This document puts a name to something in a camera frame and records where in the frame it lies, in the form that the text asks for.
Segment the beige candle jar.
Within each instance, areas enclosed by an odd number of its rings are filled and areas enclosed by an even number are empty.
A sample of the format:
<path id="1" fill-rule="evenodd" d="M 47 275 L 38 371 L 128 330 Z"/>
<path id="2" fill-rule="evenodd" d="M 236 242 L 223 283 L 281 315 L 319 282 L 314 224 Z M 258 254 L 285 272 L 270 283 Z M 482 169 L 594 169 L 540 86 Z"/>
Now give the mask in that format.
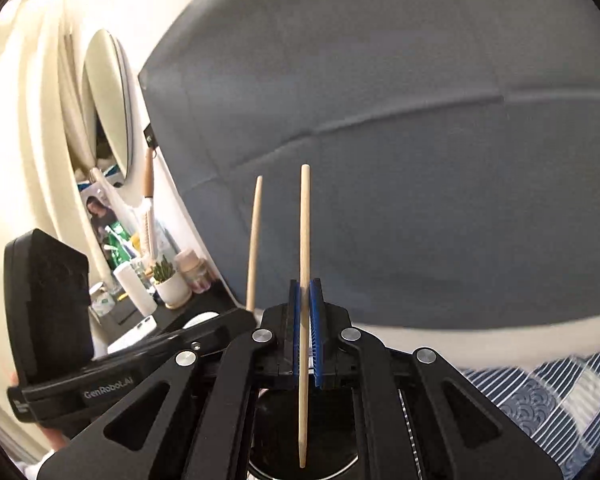
<path id="1" fill-rule="evenodd" d="M 183 275 L 189 288 L 195 294 L 203 294 L 212 286 L 214 278 L 208 269 L 206 260 L 200 258 L 193 249 L 179 252 L 174 259 L 178 272 Z"/>

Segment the wooden chopstick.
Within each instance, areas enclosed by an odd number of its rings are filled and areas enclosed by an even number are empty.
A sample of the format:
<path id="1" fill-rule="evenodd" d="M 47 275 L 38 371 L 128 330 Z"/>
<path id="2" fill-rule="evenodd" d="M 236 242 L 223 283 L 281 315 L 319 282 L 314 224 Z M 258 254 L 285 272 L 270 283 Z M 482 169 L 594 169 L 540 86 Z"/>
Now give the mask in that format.
<path id="1" fill-rule="evenodd" d="M 298 414 L 298 451 L 299 466 L 306 466 L 308 454 L 309 425 L 309 339 L 310 339 L 310 298 L 311 279 L 311 168 L 308 164 L 301 167 L 300 174 L 300 242 L 299 242 L 299 285 L 300 300 L 300 336 L 299 336 L 299 414 Z"/>
<path id="2" fill-rule="evenodd" d="M 249 239 L 249 259 L 247 271 L 246 310 L 249 312 L 253 312 L 256 308 L 262 184 L 263 178 L 261 176 L 257 177 L 252 203 L 251 230 Z"/>

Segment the oval white mirror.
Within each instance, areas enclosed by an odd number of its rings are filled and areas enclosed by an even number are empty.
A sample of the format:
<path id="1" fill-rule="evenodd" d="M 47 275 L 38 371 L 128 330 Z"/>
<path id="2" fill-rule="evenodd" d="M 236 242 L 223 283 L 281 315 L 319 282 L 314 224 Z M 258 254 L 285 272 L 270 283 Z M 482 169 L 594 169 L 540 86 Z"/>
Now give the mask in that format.
<path id="1" fill-rule="evenodd" d="M 106 29 L 95 32 L 86 49 L 82 96 L 85 130 L 97 167 L 125 181 L 132 159 L 129 88 L 121 48 Z"/>

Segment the grey fabric sofa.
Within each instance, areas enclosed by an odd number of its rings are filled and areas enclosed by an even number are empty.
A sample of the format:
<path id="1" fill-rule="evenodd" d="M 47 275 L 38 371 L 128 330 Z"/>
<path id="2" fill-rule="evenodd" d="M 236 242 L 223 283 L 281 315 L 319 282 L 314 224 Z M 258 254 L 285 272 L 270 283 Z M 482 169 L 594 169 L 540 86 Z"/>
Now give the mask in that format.
<path id="1" fill-rule="evenodd" d="M 151 127 L 227 285 L 311 271 L 361 323 L 600 315 L 600 0 L 193 0 L 140 72 Z"/>

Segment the white pot succulent plant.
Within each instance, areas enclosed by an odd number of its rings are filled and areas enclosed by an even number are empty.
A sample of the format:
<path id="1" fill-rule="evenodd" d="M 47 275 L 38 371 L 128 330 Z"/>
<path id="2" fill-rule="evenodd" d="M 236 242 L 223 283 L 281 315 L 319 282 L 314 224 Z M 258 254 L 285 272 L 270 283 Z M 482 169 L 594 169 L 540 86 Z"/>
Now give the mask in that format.
<path id="1" fill-rule="evenodd" d="M 151 272 L 158 295 L 168 309 L 183 307 L 192 298 L 193 291 L 166 256 L 154 263 Z"/>

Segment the white bottle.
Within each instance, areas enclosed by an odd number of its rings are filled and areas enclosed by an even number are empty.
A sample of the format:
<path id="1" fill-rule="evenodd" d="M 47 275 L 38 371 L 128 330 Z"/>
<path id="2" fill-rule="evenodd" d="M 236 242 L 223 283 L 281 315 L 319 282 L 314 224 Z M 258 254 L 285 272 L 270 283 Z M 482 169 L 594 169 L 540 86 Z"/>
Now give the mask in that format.
<path id="1" fill-rule="evenodd" d="M 114 269 L 114 277 L 130 297 L 132 303 L 143 316 L 153 315 L 158 306 L 129 261 L 122 262 Z"/>

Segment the wooden handled brush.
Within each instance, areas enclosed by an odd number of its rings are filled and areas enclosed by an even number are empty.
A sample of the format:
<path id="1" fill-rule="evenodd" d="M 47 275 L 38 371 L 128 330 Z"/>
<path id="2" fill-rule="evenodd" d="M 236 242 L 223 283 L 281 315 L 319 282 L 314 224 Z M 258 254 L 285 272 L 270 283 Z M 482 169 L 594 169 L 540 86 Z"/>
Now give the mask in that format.
<path id="1" fill-rule="evenodd" d="M 142 228 L 140 229 L 140 247 L 150 260 L 157 258 L 157 243 L 155 240 L 154 217 L 154 150 L 148 148 L 145 153 L 145 166 L 143 177 L 144 197 L 140 203 L 142 215 Z"/>

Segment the blue white patterned tablecloth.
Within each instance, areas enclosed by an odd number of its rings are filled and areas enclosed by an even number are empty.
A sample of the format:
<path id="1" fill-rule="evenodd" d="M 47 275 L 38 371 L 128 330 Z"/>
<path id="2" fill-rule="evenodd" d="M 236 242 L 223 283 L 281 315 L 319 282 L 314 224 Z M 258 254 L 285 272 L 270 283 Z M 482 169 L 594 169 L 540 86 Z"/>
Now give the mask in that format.
<path id="1" fill-rule="evenodd" d="M 464 376 L 574 479 L 600 450 L 600 352 Z"/>

